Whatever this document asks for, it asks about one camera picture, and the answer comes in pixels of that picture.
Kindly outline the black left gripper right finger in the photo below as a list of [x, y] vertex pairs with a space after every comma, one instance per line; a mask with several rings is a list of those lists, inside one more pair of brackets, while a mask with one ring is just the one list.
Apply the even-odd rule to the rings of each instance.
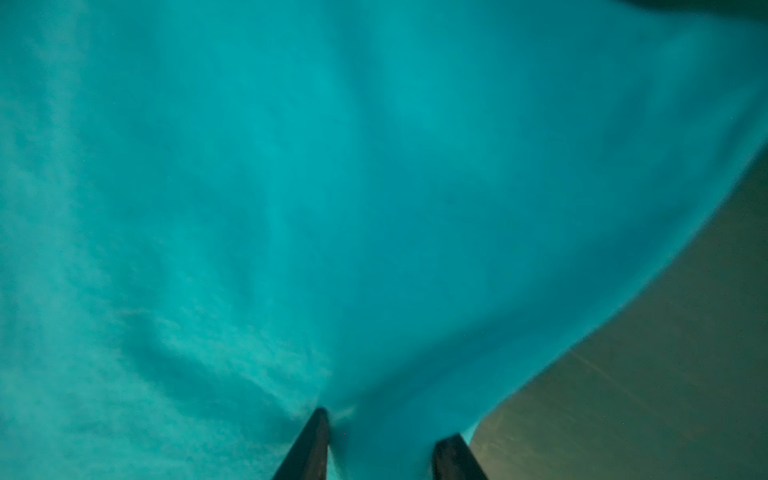
[[436, 443], [431, 465], [434, 480], [488, 480], [460, 434]]

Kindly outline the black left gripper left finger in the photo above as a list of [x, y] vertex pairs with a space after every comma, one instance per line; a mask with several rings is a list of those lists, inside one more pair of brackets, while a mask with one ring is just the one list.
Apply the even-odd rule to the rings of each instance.
[[330, 424], [325, 408], [317, 408], [307, 421], [273, 480], [326, 480]]

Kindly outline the teal printed t-shirt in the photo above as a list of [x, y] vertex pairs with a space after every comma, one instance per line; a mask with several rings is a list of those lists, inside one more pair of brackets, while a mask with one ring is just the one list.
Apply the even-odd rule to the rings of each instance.
[[766, 142], [743, 15], [5, 1], [1, 475], [425, 479]]

